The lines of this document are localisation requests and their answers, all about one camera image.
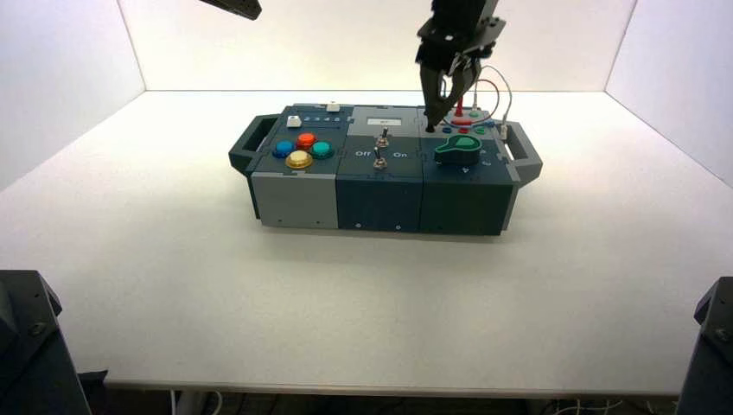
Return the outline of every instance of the blue button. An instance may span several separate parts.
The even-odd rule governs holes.
[[[286,158],[296,149],[296,145],[291,141],[281,141],[275,144],[275,150],[272,155],[277,158]]]

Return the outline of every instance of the cable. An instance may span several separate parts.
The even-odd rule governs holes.
[[[484,65],[481,67],[481,70],[487,67],[489,69],[493,69],[499,75],[501,80],[504,81],[504,85],[507,86],[507,91],[509,91],[509,105],[507,105],[507,110],[504,112],[504,116],[501,118],[501,123],[505,125],[507,123],[507,116],[509,115],[509,110],[512,109],[512,100],[513,100],[512,88],[509,86],[509,82],[507,82],[507,78],[504,78],[504,74],[501,73],[501,71],[497,69],[494,65]]]
[[[267,415],[272,415],[275,413],[275,408],[277,408],[277,402],[280,400],[280,394],[275,395],[275,400],[272,401],[272,406],[270,407],[270,411],[267,412]]]
[[[623,404],[623,401],[622,400],[616,402],[613,405],[606,405],[606,406],[602,406],[600,408],[598,408],[598,407],[595,407],[595,408],[594,407],[583,408],[580,405],[570,406],[570,407],[561,409],[561,410],[553,413],[552,415],[559,415],[561,413],[565,413],[565,412],[568,412],[568,411],[575,411],[576,414],[580,413],[580,411],[608,411],[608,410],[611,410],[611,409],[616,408],[617,406],[620,406],[621,404]]]
[[[170,390],[170,415],[175,415],[175,391]]]
[[[547,402],[547,405],[545,405],[545,407],[542,408],[542,411],[539,412],[539,415],[545,415],[545,413],[547,412],[547,410],[550,409],[550,407],[553,406],[553,405],[555,405],[555,401],[554,400],[551,400],[550,402]]]
[[[214,391],[214,393],[216,393],[217,398],[219,398],[219,402],[217,402],[216,409],[211,412],[211,415],[219,415],[219,412],[221,411],[221,406],[224,405],[224,397],[221,396],[221,393],[219,391]]]
[[[456,103],[456,117],[463,117],[463,96]]]
[[[239,400],[239,406],[237,406],[237,411],[234,413],[234,415],[239,415],[239,413],[242,412],[242,408],[244,407],[244,404],[245,404],[245,399],[247,399],[246,393],[242,393],[241,395],[242,395],[242,399]]]
[[[496,104],[494,104],[494,109],[491,110],[491,112],[488,114],[488,117],[491,118],[494,116],[494,113],[496,112],[496,110],[499,109],[499,100],[501,98],[501,95],[499,95],[499,87],[490,80],[484,80],[484,79],[477,80],[476,83],[474,84],[474,105],[473,105],[474,111],[478,109],[479,82],[487,82],[491,84],[491,86],[494,87],[494,91],[496,92]]]
[[[654,412],[650,412],[641,406],[636,405],[634,402],[628,401],[627,404],[634,408],[637,412],[646,413],[646,415],[655,415]]]
[[[499,87],[495,83],[493,83],[492,81],[490,81],[490,80],[480,79],[480,80],[477,80],[476,81],[476,83],[474,85],[474,104],[472,105],[472,109],[475,110],[477,108],[477,106],[478,106],[477,105],[477,102],[478,102],[478,85],[479,85],[479,82],[487,82],[487,83],[491,84],[494,87],[494,91],[496,92],[496,104],[494,104],[494,109],[491,110],[491,112],[488,114],[487,117],[481,118],[481,119],[477,119],[476,121],[471,121],[471,124],[468,124],[468,125],[453,125],[453,124],[450,123],[450,121],[448,121],[448,119],[446,119],[445,117],[443,117],[443,123],[444,124],[446,124],[448,126],[451,126],[453,128],[469,128],[469,127],[472,127],[472,126],[476,126],[476,125],[479,125],[479,124],[486,123],[487,121],[489,121],[491,119],[491,117],[494,116],[494,114],[496,113],[496,110],[499,109],[499,101],[500,101],[500,97],[501,96],[499,94]]]

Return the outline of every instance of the control panel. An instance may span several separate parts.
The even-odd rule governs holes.
[[[542,161],[519,124],[424,108],[301,104],[256,117],[229,152],[270,227],[498,235]]]

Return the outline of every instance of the carrying handle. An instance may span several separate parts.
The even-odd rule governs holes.
[[[239,173],[247,175],[247,166],[258,155],[259,145],[270,133],[278,118],[280,114],[258,115],[229,150],[229,163]]]
[[[539,154],[537,154],[532,142],[529,141],[524,130],[522,130],[521,125],[507,123],[507,126],[509,130],[506,144],[514,156],[511,164],[519,173],[520,186],[524,186],[539,177],[539,172],[542,170],[542,159],[539,158]]]

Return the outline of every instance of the green button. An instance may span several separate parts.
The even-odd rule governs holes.
[[[462,136],[456,140],[456,147],[471,148],[475,146],[476,139],[469,136]]]
[[[331,148],[331,144],[325,141],[318,141],[310,148],[310,154],[313,158],[322,160],[331,157],[334,154],[334,150]]]

